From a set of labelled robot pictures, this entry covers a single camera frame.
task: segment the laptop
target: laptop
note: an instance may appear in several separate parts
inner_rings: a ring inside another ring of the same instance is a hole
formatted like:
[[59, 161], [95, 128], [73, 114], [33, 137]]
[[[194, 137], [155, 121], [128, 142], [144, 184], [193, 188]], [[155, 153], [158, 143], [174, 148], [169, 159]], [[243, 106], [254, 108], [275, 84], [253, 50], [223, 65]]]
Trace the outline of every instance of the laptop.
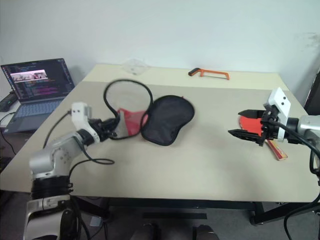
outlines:
[[21, 105], [4, 133], [35, 131], [75, 87], [63, 58], [1, 65]]
[[309, 115], [320, 115], [320, 72], [316, 75], [305, 101], [304, 109]]

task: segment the laptop keyboard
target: laptop keyboard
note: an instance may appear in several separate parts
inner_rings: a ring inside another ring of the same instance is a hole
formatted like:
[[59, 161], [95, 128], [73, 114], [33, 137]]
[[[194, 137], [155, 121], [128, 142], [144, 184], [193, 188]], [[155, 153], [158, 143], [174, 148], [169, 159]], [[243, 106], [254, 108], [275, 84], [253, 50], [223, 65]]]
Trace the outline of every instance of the laptop keyboard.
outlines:
[[34, 115], [50, 114], [59, 106], [60, 103], [61, 100], [22, 105], [15, 117], [22, 118]]

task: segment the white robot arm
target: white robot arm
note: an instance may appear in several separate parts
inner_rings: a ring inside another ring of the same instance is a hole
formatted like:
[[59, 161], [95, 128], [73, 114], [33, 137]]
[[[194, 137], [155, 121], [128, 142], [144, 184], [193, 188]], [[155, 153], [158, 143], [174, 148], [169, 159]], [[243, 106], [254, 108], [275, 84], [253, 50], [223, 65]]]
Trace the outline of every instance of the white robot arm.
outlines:
[[29, 161], [32, 200], [27, 203], [24, 240], [73, 240], [78, 234], [79, 216], [69, 195], [71, 163], [85, 146], [113, 135], [118, 121], [91, 119], [91, 108], [83, 102], [72, 104], [71, 118], [76, 132], [52, 141]]
[[267, 139], [277, 139], [281, 142], [287, 139], [291, 144], [305, 144], [297, 138], [298, 134], [311, 142], [318, 150], [320, 149], [320, 115], [289, 117], [291, 103], [281, 88], [271, 92], [264, 107], [265, 110], [248, 109], [238, 113], [247, 118], [261, 118], [261, 136], [242, 129], [233, 129], [228, 132], [237, 138], [256, 142], [260, 146], [263, 146]]

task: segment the black wire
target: black wire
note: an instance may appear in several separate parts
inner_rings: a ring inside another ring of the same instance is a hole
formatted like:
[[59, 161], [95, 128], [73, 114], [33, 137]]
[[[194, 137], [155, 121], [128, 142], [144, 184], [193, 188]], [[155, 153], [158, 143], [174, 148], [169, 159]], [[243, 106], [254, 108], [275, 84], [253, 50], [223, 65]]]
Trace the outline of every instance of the black wire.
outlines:
[[[0, 120], [0, 125], [1, 125], [1, 121], [2, 121], [3, 119], [5, 119], [7, 116], [9, 116], [9, 115], [11, 115], [11, 114], [15, 114], [15, 113], [16, 113], [16, 112], [10, 112], [10, 113], [8, 113], [7, 115], [5, 115], [3, 118], [1, 118], [1, 120]], [[11, 147], [11, 150], [12, 150], [13, 154], [14, 154], [14, 155], [17, 155], [16, 152], [15, 152], [15, 150], [14, 150], [14, 147], [10, 144], [10, 142], [8, 142], [8, 140], [5, 138], [4, 134], [2, 133], [1, 128], [0, 128], [0, 134], [1, 134], [1, 137], [3, 138], [3, 140], [4, 140], [7, 144], [9, 144], [9, 146]]]
[[92, 158], [91, 156], [89, 156], [89, 154], [87, 153], [84, 145], [79, 141], [78, 138], [74, 137], [75, 141], [77, 142], [78, 146], [80, 147], [81, 151], [84, 153], [84, 155], [88, 158], [86, 160], [82, 160], [77, 162], [75, 165], [72, 166], [72, 168], [69, 171], [69, 180], [71, 177], [72, 172], [74, 171], [74, 169], [80, 165], [83, 164], [85, 162], [94, 162], [96, 164], [102, 164], [102, 165], [112, 165], [115, 164], [115, 161], [108, 159], [108, 158]]
[[320, 222], [319, 222], [318, 240], [320, 240]]
[[[314, 169], [314, 159], [315, 159], [315, 155], [320, 159], [320, 151], [319, 149], [317, 149], [312, 143], [310, 143], [304, 136], [302, 136], [301, 134], [295, 132], [294, 130], [291, 130], [290, 128], [288, 128], [287, 126], [283, 125], [280, 122], [277, 121], [273, 121], [270, 120], [269, 121], [270, 124], [275, 125], [275, 126], [279, 126], [280, 128], [284, 129], [286, 132], [288, 132], [289, 134], [293, 135], [294, 137], [296, 137], [300, 142], [302, 142], [303, 144], [305, 144], [306, 146], [308, 146], [311, 149], [311, 153], [310, 153], [310, 159], [309, 159], [309, 169], [310, 172], [312, 174], [315, 174], [318, 176], [319, 174], [319, 170]], [[292, 240], [290, 233], [288, 231], [288, 219], [290, 216], [297, 214], [298, 212], [310, 209], [312, 207], [314, 207], [316, 204], [318, 204], [318, 201], [320, 200], [320, 193], [318, 194], [318, 196], [310, 203], [299, 207], [295, 210], [292, 210], [291, 212], [289, 212], [285, 217], [284, 217], [284, 221], [283, 221], [283, 226], [284, 226], [284, 230], [285, 233], [288, 237], [289, 240]]]
[[89, 233], [89, 230], [88, 230], [84, 220], [82, 219], [82, 215], [81, 215], [80, 208], [79, 208], [79, 205], [77, 203], [77, 200], [75, 200], [74, 197], [71, 196], [71, 195], [70, 195], [70, 200], [71, 200], [71, 203], [73, 205], [74, 212], [75, 212], [75, 214], [77, 216], [77, 219], [78, 219], [78, 231], [77, 231], [78, 235], [77, 235], [77, 239], [78, 240], [80, 239], [81, 227], [83, 227], [87, 240], [90, 240], [90, 233]]
[[105, 238], [105, 240], [107, 240], [108, 239], [108, 225], [105, 222], [103, 226], [104, 226], [104, 238]]
[[43, 144], [43, 149], [46, 147], [47, 143], [48, 143], [48, 140], [49, 140], [49, 137], [52, 133], [52, 131], [55, 129], [55, 127], [67, 116], [71, 114], [71, 110], [67, 111], [62, 117], [60, 117], [60, 119], [51, 127], [51, 129], [49, 130], [48, 134], [46, 135], [45, 137], [45, 140], [44, 140], [44, 144]]
[[284, 217], [284, 221], [283, 221], [283, 226], [284, 226], [284, 230], [285, 230], [285, 233], [288, 237], [288, 239], [292, 240], [290, 234], [289, 234], [289, 231], [288, 231], [288, 226], [287, 226], [287, 222], [288, 222], [288, 218], [294, 214], [297, 214], [298, 212], [301, 212], [301, 211], [304, 211], [304, 210], [307, 210], [307, 209], [310, 209], [312, 207], [314, 207], [315, 205], [318, 204], [318, 201], [320, 200], [320, 193], [319, 195], [316, 197], [316, 199], [314, 199], [312, 202], [302, 206], [302, 207], [299, 207], [295, 210], [292, 210], [291, 212], [289, 212], [285, 217]]
[[[106, 88], [104, 89], [103, 91], [103, 101], [105, 103], [105, 105], [108, 107], [108, 109], [113, 113], [113, 115], [115, 116], [115, 120], [117, 121], [117, 124], [119, 123], [120, 121], [120, 115], [119, 113], [110, 105], [110, 103], [108, 102], [107, 100], [107, 91], [109, 90], [109, 88], [115, 84], [115, 83], [119, 83], [119, 82], [130, 82], [130, 83], [134, 83], [134, 84], [138, 84], [142, 87], [144, 87], [146, 89], [146, 91], [148, 92], [149, 96], [150, 96], [150, 103], [149, 103], [149, 106], [148, 108], [146, 109], [145, 112], [148, 112], [148, 110], [151, 108], [153, 102], [154, 102], [154, 98], [153, 98], [153, 95], [152, 95], [152, 92], [151, 90], [145, 85], [143, 84], [142, 82], [139, 82], [139, 81], [136, 81], [136, 80], [131, 80], [131, 79], [118, 79], [118, 80], [115, 80], [115, 81], [112, 81], [110, 82]], [[140, 133], [140, 131], [138, 131], [136, 134], [134, 135], [130, 135], [130, 136], [123, 136], [123, 137], [113, 137], [113, 136], [110, 136], [109, 138], [112, 139], [112, 140], [122, 140], [122, 139], [128, 139], [128, 138], [131, 138], [131, 137], [134, 137], [136, 135], [138, 135]]]
[[103, 222], [100, 226], [100, 228], [90, 237], [90, 239], [93, 239], [100, 231], [101, 229], [104, 227], [105, 223]]
[[[313, 152], [313, 154], [315, 154], [320, 159], [320, 150], [318, 148], [316, 148], [312, 143], [310, 143], [304, 136], [302, 136], [301, 134], [295, 132], [294, 130], [291, 130], [290, 128], [288, 128], [287, 126], [283, 125], [280, 122], [271, 120], [271, 121], [269, 121], [269, 123], [272, 124], [272, 125], [279, 126], [280, 128], [284, 129], [289, 134], [291, 134], [294, 137], [296, 137], [298, 140], [300, 140], [300, 142], [302, 142], [304, 145], [308, 146], [311, 149], [311, 151]], [[314, 169], [314, 164], [313, 163], [314, 163], [314, 158], [312, 159], [312, 162], [309, 164], [310, 171], [311, 171], [312, 174], [317, 174], [319, 171]]]

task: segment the table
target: table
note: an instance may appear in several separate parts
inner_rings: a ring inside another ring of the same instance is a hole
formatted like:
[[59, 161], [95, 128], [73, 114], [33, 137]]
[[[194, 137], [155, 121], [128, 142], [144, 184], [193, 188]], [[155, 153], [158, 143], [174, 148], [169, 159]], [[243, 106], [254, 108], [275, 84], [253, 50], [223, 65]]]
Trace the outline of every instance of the table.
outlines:
[[[276, 87], [281, 87], [291, 101], [291, 117], [306, 114], [279, 75], [229, 72], [230, 80], [225, 80], [190, 77], [188, 71], [150, 67], [141, 75], [132, 75], [119, 65], [97, 64], [3, 171], [0, 188], [29, 192], [29, 158], [41, 149], [51, 126], [77, 101], [91, 105], [94, 118], [112, 117], [103, 102], [104, 88], [114, 79], [127, 78], [147, 84], [155, 99], [164, 95], [184, 96], [194, 105], [195, 117], [171, 146], [159, 146], [141, 136], [90, 146], [88, 153], [92, 157], [111, 158], [116, 163], [79, 165], [71, 176], [73, 195], [301, 204], [312, 201], [318, 194], [318, 184], [309, 172], [307, 147], [279, 143], [289, 157], [277, 161], [267, 145], [258, 147], [227, 132], [239, 128], [238, 112], [263, 109], [263, 103]], [[74, 129], [70, 118], [65, 118], [51, 139]], [[73, 163], [83, 159], [81, 155]]]

